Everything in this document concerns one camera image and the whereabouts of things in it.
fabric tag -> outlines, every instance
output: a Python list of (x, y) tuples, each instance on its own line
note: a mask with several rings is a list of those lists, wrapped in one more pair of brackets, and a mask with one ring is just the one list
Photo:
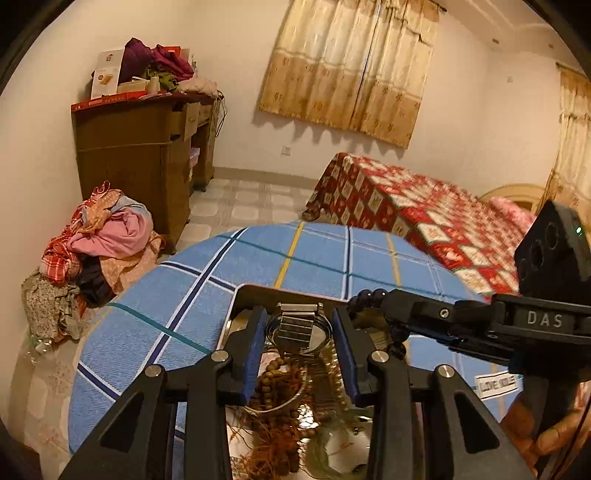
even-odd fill
[(474, 377), (476, 383), (476, 395), (481, 400), (502, 397), (519, 390), (519, 377), (510, 374), (508, 371), (495, 374), (477, 375)]

green cloth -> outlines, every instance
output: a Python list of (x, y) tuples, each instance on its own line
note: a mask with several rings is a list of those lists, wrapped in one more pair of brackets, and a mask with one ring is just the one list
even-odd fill
[(160, 79), (160, 88), (167, 92), (176, 90), (178, 83), (177, 78), (170, 72), (159, 72), (154, 69), (145, 69), (142, 78), (150, 80), (152, 77), (158, 77)]

beige curtain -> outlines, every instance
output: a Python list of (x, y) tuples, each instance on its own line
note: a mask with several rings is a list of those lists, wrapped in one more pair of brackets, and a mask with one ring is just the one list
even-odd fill
[(429, 0), (293, 0), (259, 108), (407, 147), (438, 21)]
[(560, 76), (560, 150), (539, 208), (548, 199), (573, 208), (590, 238), (591, 82), (567, 69)]

red checkered bedspread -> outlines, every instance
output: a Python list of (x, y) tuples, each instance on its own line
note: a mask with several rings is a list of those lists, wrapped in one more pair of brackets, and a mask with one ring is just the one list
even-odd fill
[(392, 232), (441, 262), (475, 292), (517, 293), (513, 255), (523, 234), (454, 184), (339, 153), (307, 204), (311, 221)]

pile of clothes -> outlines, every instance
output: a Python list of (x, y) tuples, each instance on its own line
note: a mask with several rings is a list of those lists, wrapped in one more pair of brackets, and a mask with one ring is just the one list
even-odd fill
[(125, 44), (119, 83), (129, 82), (133, 77), (147, 80), (158, 77), (161, 90), (167, 92), (196, 92), (217, 97), (217, 84), (197, 75), (184, 58), (162, 45), (149, 48), (137, 38)]
[(145, 205), (108, 181), (96, 187), (22, 284), (31, 333), (80, 338), (86, 307), (103, 306), (154, 268), (163, 246)]

